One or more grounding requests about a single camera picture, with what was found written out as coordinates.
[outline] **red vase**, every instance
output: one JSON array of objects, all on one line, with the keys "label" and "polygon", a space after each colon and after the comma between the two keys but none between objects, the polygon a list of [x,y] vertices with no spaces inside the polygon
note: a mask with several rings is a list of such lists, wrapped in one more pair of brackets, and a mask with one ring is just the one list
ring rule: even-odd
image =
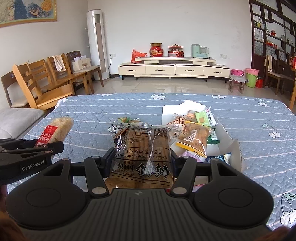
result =
[{"label": "red vase", "polygon": [[162,57],[163,49],[161,48],[161,43],[151,43],[150,56],[151,57]]}]

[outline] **towel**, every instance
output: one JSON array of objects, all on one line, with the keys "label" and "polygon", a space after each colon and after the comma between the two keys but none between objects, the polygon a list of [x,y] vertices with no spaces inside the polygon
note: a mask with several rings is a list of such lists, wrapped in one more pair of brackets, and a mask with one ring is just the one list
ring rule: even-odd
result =
[{"label": "towel", "polygon": [[56,65],[57,71],[58,72],[66,71],[62,56],[59,54],[59,55],[54,55],[52,57],[54,58],[54,63]]},{"label": "towel", "polygon": [[264,66],[266,66],[267,65],[267,58],[268,58],[268,71],[269,72],[272,72],[272,56],[271,55],[267,55],[266,56],[266,59],[265,59],[265,63],[264,63]]}]

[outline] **small stool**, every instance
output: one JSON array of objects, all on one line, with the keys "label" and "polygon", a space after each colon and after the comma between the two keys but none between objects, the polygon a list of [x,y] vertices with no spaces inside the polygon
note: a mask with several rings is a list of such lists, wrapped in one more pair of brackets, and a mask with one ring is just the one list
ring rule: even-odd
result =
[{"label": "small stool", "polygon": [[239,86],[239,91],[241,94],[244,93],[244,86],[246,84],[246,78],[238,76],[238,75],[229,75],[229,86],[228,89],[230,90],[230,92],[233,92],[234,89],[234,85],[238,85]]}]

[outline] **picture frame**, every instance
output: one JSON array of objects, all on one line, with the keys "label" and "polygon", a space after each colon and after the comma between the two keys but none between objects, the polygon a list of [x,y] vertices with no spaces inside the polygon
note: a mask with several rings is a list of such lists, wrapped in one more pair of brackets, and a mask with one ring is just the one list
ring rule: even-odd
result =
[{"label": "picture frame", "polygon": [[56,20],[56,0],[2,0],[0,3],[0,27]]}]

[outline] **green bucket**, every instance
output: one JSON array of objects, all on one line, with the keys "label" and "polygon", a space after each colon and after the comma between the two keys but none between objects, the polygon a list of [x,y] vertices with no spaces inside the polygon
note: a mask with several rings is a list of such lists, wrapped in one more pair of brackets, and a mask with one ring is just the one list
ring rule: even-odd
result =
[{"label": "green bucket", "polygon": [[255,88],[256,82],[258,81],[258,76],[246,73],[246,79],[247,79],[246,86]]}]

